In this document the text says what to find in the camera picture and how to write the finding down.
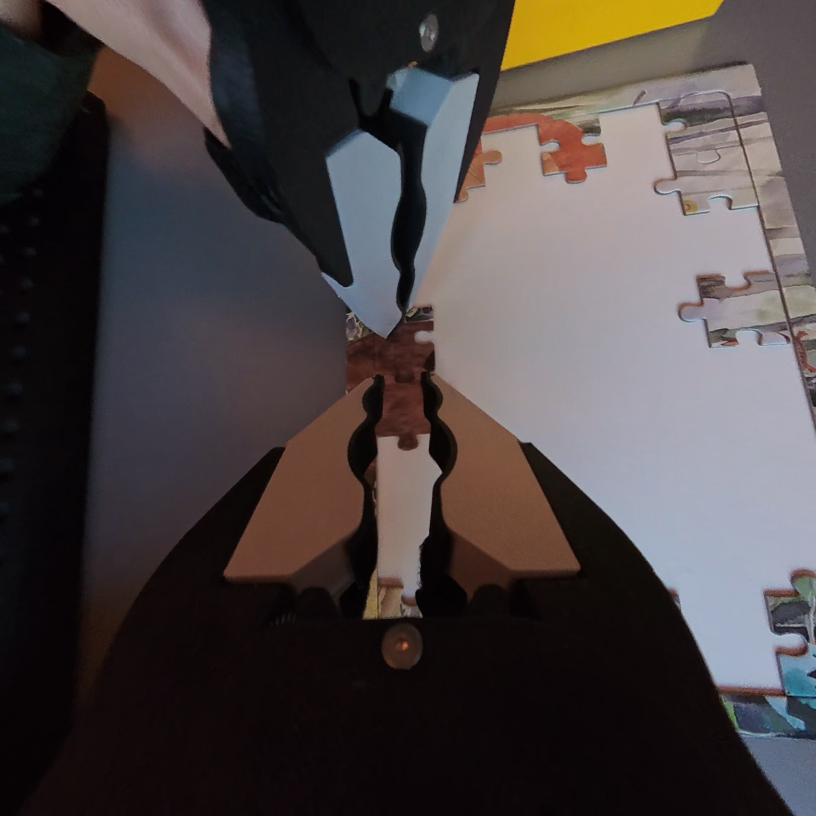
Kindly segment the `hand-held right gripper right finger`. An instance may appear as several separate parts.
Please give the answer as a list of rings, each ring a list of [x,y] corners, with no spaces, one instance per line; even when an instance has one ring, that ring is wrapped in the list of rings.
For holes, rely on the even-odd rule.
[[[577,575],[580,565],[514,434],[436,374],[423,375],[433,486],[421,588]]]

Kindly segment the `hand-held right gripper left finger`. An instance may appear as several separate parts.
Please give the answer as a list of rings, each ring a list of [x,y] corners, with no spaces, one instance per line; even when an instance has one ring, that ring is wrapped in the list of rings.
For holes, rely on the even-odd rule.
[[[224,577],[366,592],[376,526],[366,470],[377,453],[384,379],[364,380],[294,436],[283,450]]]

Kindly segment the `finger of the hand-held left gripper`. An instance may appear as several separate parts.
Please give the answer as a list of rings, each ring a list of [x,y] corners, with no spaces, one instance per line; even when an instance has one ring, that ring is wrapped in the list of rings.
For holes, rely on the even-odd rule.
[[[419,67],[394,77],[388,125],[402,161],[393,224],[400,308],[411,307],[458,194],[478,81],[476,74],[448,78]]]
[[[402,319],[392,250],[401,160],[370,133],[356,130],[328,153],[326,165],[353,281],[343,287],[328,275],[324,279],[366,327],[388,337]]]

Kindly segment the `puzzle frame tray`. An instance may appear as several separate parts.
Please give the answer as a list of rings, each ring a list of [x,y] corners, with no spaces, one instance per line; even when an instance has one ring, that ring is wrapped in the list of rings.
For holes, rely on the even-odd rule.
[[[658,103],[723,91],[758,207],[684,215]],[[538,117],[601,143],[585,181],[544,176]],[[650,561],[744,734],[814,739],[787,696],[765,592],[814,571],[814,284],[755,69],[736,64],[496,107],[503,160],[454,206],[420,299],[436,370],[530,442]],[[770,271],[790,344],[710,348],[696,278]]]

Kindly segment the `yellow plastic bin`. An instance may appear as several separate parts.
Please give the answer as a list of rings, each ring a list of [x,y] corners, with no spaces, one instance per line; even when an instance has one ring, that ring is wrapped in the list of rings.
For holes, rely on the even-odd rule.
[[[501,69],[714,15],[721,1],[516,1]]]

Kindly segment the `grey desk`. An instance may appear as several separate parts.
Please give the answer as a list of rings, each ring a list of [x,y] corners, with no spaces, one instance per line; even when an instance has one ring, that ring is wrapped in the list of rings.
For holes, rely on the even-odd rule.
[[[112,152],[81,699],[171,545],[341,396],[344,344],[311,257],[238,202],[182,105],[109,51],[91,88]]]

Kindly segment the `person's left hand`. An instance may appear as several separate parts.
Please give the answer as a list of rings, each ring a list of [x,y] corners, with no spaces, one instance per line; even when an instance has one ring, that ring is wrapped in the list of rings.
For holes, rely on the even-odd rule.
[[[167,87],[225,145],[210,86],[211,29],[199,1],[54,1],[103,44]]]

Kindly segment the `red puzzle piece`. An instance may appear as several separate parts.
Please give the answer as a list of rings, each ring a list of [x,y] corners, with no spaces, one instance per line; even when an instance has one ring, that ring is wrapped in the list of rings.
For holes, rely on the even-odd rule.
[[[500,162],[502,162],[502,160],[503,155],[499,150],[490,149],[484,151],[482,148],[482,142],[480,141],[476,146],[473,159],[471,160],[462,185],[460,186],[459,194],[455,199],[456,202],[459,203],[468,199],[468,194],[471,189],[485,187],[485,168],[488,166],[498,165]]]
[[[564,120],[541,115],[537,123],[544,176],[563,175],[569,184],[587,179],[587,170],[606,167],[603,144],[585,144],[582,128]]]

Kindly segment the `green white puzzle piece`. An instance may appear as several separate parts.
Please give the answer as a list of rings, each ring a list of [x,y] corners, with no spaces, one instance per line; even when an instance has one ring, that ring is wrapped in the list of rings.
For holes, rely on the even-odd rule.
[[[429,321],[433,322],[433,320],[434,320],[433,306],[423,305],[410,309],[406,313],[406,316],[403,318],[402,322],[403,323],[416,323]],[[367,335],[372,333],[373,333],[372,330],[369,327],[367,327],[351,309],[347,309],[345,321],[345,336],[347,343],[353,343],[357,340],[361,340],[365,338]]]

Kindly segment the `yellow brown puzzle piece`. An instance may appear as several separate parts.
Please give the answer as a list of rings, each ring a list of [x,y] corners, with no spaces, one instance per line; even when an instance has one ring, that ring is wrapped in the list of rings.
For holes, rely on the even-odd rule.
[[[401,581],[396,578],[377,578],[376,617],[378,619],[421,618],[416,598],[406,594]]]

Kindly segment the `teal grey puzzle piece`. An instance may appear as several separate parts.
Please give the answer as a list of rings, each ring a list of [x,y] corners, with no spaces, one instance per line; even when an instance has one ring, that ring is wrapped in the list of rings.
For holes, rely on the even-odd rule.
[[[797,569],[790,575],[790,589],[765,592],[765,605],[772,633],[797,636],[803,645],[777,651],[784,693],[790,697],[815,699],[815,572]]]

